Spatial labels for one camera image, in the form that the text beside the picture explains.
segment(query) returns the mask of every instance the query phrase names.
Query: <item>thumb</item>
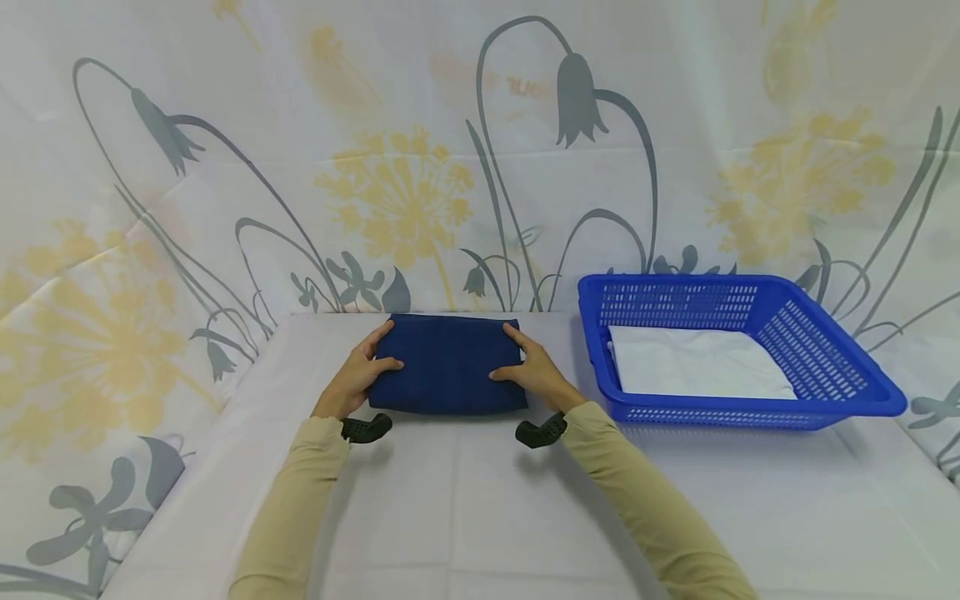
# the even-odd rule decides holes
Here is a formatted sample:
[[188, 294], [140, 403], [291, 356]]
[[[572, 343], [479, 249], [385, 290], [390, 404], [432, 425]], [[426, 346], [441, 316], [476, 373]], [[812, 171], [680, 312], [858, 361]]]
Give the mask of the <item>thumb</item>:
[[500, 367], [490, 373], [490, 379], [493, 381], [516, 381], [520, 376], [520, 367]]
[[378, 358], [377, 360], [371, 361], [370, 364], [375, 374], [403, 369], [403, 363], [395, 358]]

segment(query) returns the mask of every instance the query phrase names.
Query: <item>beige long-sleeve shirt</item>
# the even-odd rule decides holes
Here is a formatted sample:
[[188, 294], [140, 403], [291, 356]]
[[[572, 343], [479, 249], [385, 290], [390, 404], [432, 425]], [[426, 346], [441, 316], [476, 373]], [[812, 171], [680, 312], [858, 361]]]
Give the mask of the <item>beige long-sleeve shirt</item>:
[[[686, 498], [587, 402], [562, 442], [616, 509], [673, 598], [753, 600], [756, 592]], [[303, 422], [247, 537], [230, 600], [301, 600], [330, 490], [349, 445], [335, 419]]]

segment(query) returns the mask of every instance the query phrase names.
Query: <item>gray leaf print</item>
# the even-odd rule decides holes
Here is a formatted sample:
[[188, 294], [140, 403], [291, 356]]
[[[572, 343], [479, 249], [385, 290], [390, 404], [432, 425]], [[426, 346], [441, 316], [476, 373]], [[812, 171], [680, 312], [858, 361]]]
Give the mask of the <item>gray leaf print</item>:
[[147, 501], [154, 507], [160, 508], [174, 484], [183, 473], [183, 459], [169, 444], [154, 438], [141, 437], [150, 448], [150, 475], [147, 477]]

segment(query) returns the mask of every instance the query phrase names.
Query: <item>hand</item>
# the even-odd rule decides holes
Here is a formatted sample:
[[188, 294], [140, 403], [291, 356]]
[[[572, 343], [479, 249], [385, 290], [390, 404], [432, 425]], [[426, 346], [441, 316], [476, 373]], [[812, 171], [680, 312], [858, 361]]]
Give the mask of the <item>hand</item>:
[[501, 367], [490, 373], [490, 379], [513, 381], [524, 390], [539, 396], [552, 411], [568, 413], [586, 402], [580, 392], [560, 374], [543, 346], [509, 324], [503, 324], [503, 331], [523, 349], [527, 357], [522, 365]]
[[367, 399], [367, 388], [382, 372], [403, 369], [403, 363], [395, 358], [373, 360], [376, 355], [376, 345], [393, 328], [393, 321], [384, 323], [350, 351], [347, 362], [320, 394], [311, 417], [346, 419], [364, 403]]

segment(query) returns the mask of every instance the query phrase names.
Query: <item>person's right hand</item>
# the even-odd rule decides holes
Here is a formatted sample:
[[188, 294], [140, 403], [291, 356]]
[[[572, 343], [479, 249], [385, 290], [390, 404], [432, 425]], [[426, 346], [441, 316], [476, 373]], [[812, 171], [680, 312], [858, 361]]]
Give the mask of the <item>person's right hand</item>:
[[522, 365], [501, 367], [490, 373], [493, 381], [513, 381], [527, 392], [539, 396], [552, 411], [568, 413], [586, 402], [580, 392], [560, 374], [543, 346], [503, 324], [503, 331], [527, 355]]

